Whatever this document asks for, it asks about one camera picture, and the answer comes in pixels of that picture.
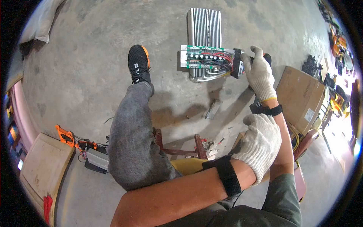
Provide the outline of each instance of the wrist strap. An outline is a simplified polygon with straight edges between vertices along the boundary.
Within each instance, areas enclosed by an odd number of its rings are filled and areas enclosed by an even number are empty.
[[[209,169],[212,167],[217,168],[219,178],[222,181],[224,189],[228,196],[237,195],[242,192],[240,182],[238,181],[236,172],[230,162],[231,156],[223,156],[214,162],[203,162],[203,169]]]
[[[265,115],[270,115],[270,116],[276,116],[282,113],[282,105],[278,105],[272,109],[270,109],[269,107],[263,107],[262,109],[262,113],[264,113]]]
[[[256,105],[256,104],[251,104],[250,105],[250,109],[251,109],[251,112],[253,114],[265,114],[265,115],[269,115],[269,116],[277,116],[279,114],[282,113],[282,105],[278,105],[272,109],[270,109],[268,106],[261,106],[260,104],[259,105]]]

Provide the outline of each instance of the work glove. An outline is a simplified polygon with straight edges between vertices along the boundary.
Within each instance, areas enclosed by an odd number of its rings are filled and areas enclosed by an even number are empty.
[[[270,65],[264,59],[263,50],[257,46],[251,46],[251,50],[254,52],[252,64],[248,54],[243,53],[241,55],[248,83],[260,99],[260,102],[277,99],[276,91],[273,88],[275,78],[272,76]]]
[[[281,146],[280,128],[272,116],[250,114],[243,119],[248,130],[241,139],[241,150],[232,155],[249,165],[256,175],[258,185],[274,162]]]

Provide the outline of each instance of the wooden stool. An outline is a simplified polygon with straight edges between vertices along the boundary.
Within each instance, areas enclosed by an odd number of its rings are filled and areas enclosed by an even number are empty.
[[[195,140],[195,146],[196,149],[194,151],[186,151],[186,150],[173,150],[173,149],[166,149],[163,147],[163,138],[161,135],[161,129],[155,129],[154,128],[154,137],[156,138],[156,144],[159,145],[160,150],[165,152],[165,154],[171,154],[171,155],[190,155],[192,157],[197,157],[199,159],[208,159],[207,153],[203,147],[202,140],[200,139],[200,136],[198,134],[194,135]]]

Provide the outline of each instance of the sleeve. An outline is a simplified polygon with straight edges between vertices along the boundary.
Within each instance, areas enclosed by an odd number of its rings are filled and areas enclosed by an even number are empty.
[[[270,183],[262,210],[301,226],[302,218],[294,175],[282,174]]]
[[[261,210],[248,206],[236,206],[219,212],[207,227],[221,226],[301,226],[302,218],[295,189],[295,177],[282,174],[268,188]]]

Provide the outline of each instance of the white bag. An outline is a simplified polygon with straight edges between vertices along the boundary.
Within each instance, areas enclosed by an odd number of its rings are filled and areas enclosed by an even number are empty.
[[[19,44],[28,42],[32,39],[38,39],[48,43],[49,30],[53,23],[54,14],[63,1],[64,0],[42,0],[21,33]]]

